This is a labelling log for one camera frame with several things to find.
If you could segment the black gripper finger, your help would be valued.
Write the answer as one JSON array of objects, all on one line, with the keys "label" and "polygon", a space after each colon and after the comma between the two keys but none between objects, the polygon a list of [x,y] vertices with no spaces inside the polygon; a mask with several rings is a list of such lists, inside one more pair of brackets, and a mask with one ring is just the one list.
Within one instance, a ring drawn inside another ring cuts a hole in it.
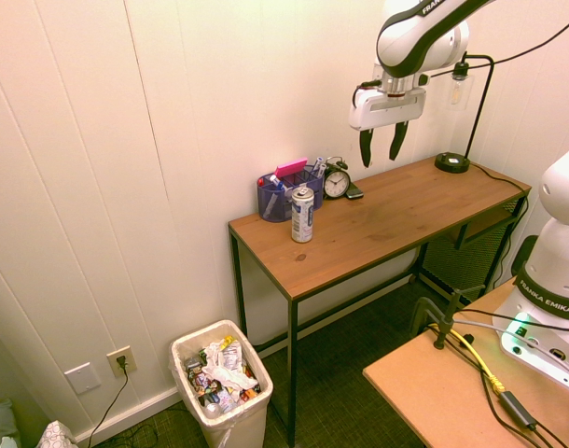
[{"label": "black gripper finger", "polygon": [[361,131],[359,134],[360,154],[363,165],[369,167],[371,164],[371,141],[373,137],[373,130],[368,129]]},{"label": "black gripper finger", "polygon": [[389,159],[395,161],[404,143],[409,123],[407,121],[398,122],[395,126],[395,133],[389,148]]}]

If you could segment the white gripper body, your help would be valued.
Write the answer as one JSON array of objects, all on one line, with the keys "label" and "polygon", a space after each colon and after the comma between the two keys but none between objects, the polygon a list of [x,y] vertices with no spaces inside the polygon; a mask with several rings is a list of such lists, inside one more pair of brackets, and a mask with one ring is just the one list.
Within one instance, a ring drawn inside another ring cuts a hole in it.
[{"label": "white gripper body", "polygon": [[353,129],[366,131],[417,119],[423,113],[425,98],[423,88],[393,98],[376,87],[359,87],[352,98],[349,124]]}]

